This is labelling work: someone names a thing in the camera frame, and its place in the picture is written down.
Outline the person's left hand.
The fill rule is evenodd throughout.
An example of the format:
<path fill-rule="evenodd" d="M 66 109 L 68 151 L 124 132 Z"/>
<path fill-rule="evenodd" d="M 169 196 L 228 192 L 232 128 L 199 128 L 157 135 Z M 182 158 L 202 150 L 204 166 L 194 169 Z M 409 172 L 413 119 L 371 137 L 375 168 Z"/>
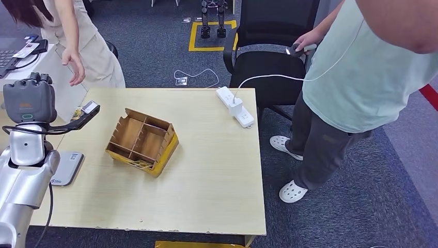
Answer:
<path fill-rule="evenodd" d="M 80 55 L 78 51 L 75 49 L 65 49 L 62 53 L 62 65 L 68 66 L 70 65 L 73 69 L 73 77 L 69 81 L 70 86 L 76 86 L 85 78 L 85 69 L 80 59 Z"/>

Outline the person's right hand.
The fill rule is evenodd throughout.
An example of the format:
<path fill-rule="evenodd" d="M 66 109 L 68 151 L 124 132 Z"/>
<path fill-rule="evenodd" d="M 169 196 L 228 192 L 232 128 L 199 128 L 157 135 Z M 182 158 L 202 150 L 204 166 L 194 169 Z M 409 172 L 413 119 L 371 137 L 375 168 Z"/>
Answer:
<path fill-rule="evenodd" d="M 319 44 L 322 39 L 324 38 L 325 34 L 323 31 L 320 31 L 318 29 L 313 29 L 300 37 L 294 42 L 296 44 L 295 51 L 296 52 L 305 52 L 307 53 L 309 50 L 307 49 L 308 46 L 312 46 L 313 44 Z"/>

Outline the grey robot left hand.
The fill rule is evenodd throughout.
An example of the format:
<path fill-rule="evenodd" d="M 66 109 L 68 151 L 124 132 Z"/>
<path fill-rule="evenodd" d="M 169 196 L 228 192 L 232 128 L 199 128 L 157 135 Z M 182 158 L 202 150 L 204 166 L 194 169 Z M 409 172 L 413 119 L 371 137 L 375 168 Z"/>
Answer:
<path fill-rule="evenodd" d="M 52 123 L 57 118 L 55 91 L 48 74 L 32 72 L 27 79 L 3 86 L 7 115 L 15 123 Z"/>

